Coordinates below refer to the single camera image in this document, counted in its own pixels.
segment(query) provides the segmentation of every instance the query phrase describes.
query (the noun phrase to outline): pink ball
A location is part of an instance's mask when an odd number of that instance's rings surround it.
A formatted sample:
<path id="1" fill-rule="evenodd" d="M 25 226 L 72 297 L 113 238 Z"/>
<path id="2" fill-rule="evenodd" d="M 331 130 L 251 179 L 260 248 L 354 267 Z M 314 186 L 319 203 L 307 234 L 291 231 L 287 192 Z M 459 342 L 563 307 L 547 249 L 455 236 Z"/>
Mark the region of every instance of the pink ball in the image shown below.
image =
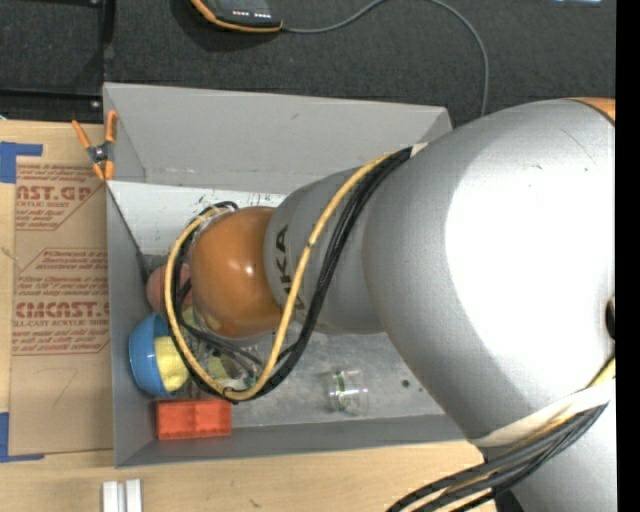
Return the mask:
<path id="1" fill-rule="evenodd" d="M 147 301 L 153 309 L 157 313 L 165 314 L 166 307 L 164 302 L 164 277 L 167 271 L 167 266 L 162 265 L 155 269 L 151 275 L 149 276 L 149 280 L 147 281 L 146 286 L 146 295 Z M 187 265 L 182 265 L 182 269 L 180 271 L 180 286 L 187 282 L 189 279 L 189 267 Z M 191 305 L 191 292 L 187 294 L 187 297 L 184 301 L 185 306 Z"/>

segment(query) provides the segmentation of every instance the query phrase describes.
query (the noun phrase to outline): red block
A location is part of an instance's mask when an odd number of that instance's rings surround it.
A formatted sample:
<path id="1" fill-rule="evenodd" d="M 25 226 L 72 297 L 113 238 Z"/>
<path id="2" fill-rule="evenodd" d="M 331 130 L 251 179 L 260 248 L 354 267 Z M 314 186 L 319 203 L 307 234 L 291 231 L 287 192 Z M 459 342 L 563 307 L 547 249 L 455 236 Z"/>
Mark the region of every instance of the red block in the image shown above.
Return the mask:
<path id="1" fill-rule="evenodd" d="M 231 435 L 231 404 L 226 400 L 158 400 L 158 439 Z"/>

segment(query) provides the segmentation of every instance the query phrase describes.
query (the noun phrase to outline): electronic device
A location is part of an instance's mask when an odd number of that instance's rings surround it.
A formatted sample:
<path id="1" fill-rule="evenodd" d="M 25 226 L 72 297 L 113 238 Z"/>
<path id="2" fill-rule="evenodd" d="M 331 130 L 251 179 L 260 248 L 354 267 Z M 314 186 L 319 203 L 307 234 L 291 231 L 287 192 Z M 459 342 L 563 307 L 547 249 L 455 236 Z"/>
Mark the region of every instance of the electronic device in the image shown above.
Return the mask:
<path id="1" fill-rule="evenodd" d="M 208 21 L 240 32 L 269 33 L 282 27 L 282 19 L 264 0 L 191 0 Z"/>

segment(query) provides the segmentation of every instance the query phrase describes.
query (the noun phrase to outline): small glass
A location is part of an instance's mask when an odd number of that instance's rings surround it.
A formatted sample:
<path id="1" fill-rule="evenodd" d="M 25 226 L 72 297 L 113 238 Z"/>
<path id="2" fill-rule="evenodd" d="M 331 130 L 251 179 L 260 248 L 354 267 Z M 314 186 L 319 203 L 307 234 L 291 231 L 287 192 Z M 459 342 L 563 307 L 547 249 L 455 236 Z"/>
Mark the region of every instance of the small glass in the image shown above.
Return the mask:
<path id="1" fill-rule="evenodd" d="M 331 410 L 353 416 L 369 411 L 369 389 L 361 370 L 339 370 L 328 376 Z"/>

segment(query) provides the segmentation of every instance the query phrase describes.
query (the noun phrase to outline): blue tape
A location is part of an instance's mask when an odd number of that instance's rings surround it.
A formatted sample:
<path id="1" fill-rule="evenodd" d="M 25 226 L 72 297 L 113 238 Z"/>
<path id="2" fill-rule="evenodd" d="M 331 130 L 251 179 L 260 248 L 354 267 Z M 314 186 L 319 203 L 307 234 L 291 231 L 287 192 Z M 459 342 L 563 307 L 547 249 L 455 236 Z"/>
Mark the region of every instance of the blue tape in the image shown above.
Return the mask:
<path id="1" fill-rule="evenodd" d="M 18 156 L 42 156 L 42 144 L 0 142 L 0 183 L 16 182 Z"/>
<path id="2" fill-rule="evenodd" d="M 9 457 L 9 413 L 0 413 L 0 464 L 3 462 L 18 462 L 21 460 L 38 460 L 44 455 L 20 455 Z"/>

